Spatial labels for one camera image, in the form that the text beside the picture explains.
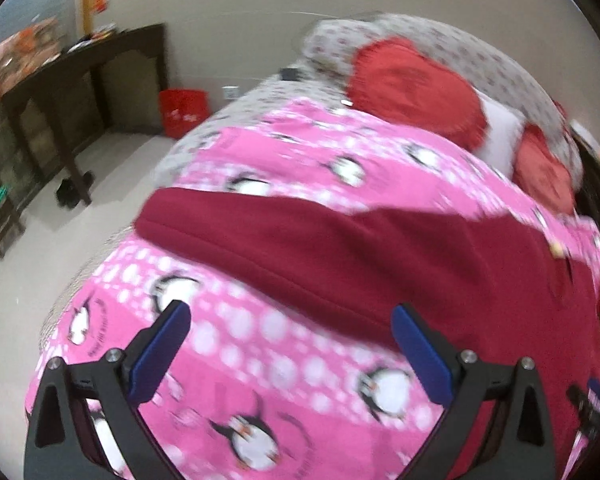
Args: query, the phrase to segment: maroon blanket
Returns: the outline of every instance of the maroon blanket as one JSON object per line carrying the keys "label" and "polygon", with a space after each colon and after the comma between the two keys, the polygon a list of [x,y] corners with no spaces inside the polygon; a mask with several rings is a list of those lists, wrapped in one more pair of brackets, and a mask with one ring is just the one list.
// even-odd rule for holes
{"label": "maroon blanket", "polygon": [[[552,257],[537,230],[508,216],[346,216],[295,198],[169,188],[147,201],[136,231],[346,335],[395,346],[390,313],[407,301],[485,361],[530,355],[563,470],[578,427],[565,391],[600,377],[600,322],[589,268]],[[455,472],[470,464],[488,416],[480,414]]]}

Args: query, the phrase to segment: screw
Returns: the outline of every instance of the screw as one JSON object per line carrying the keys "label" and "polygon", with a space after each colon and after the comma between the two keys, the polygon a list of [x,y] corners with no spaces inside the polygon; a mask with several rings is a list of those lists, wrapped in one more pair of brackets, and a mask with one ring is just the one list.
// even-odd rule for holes
{"label": "screw", "polygon": [[473,350],[462,350],[460,352],[460,358],[463,363],[472,365],[478,360],[478,354]]}
{"label": "screw", "polygon": [[46,366],[49,368],[49,370],[57,370],[62,363],[64,363],[64,359],[61,357],[53,357],[49,359],[49,362],[46,364]]}
{"label": "screw", "polygon": [[120,348],[111,348],[107,350],[107,353],[105,354],[105,359],[107,360],[107,363],[115,363],[119,361],[121,357],[122,350]]}
{"label": "screw", "polygon": [[523,357],[520,359],[520,364],[525,370],[533,370],[536,367],[536,363],[531,357]]}

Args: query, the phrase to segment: red heart-shaped pillow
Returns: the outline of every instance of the red heart-shaped pillow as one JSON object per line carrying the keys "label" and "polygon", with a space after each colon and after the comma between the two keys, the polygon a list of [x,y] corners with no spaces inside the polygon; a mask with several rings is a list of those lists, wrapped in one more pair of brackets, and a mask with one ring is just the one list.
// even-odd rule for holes
{"label": "red heart-shaped pillow", "polygon": [[361,48],[347,94],[358,110],[429,130],[469,152],[484,142],[487,120],[474,88],[404,38]]}

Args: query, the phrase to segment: wall socket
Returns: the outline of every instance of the wall socket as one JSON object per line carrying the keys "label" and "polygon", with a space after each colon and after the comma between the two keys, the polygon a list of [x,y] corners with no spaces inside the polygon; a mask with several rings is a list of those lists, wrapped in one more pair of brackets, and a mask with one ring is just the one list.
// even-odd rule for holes
{"label": "wall socket", "polygon": [[222,95],[224,96],[225,101],[235,101],[240,97],[240,87],[239,86],[223,86],[222,87]]}

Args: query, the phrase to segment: blue and black tool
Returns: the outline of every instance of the blue and black tool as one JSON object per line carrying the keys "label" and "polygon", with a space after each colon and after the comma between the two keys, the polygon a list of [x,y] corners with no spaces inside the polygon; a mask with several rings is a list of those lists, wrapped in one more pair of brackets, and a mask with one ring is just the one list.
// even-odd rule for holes
{"label": "blue and black tool", "polygon": [[[187,336],[189,307],[172,301],[125,350],[97,362],[67,365],[52,358],[32,410],[25,480],[116,480],[91,422],[86,399],[98,399],[136,480],[183,480],[138,413]],[[445,408],[429,439],[399,480],[445,480],[478,410],[495,400],[491,423],[465,480],[554,480],[549,413],[533,359],[488,364],[458,351],[408,305],[396,307],[392,330],[429,399]]]}

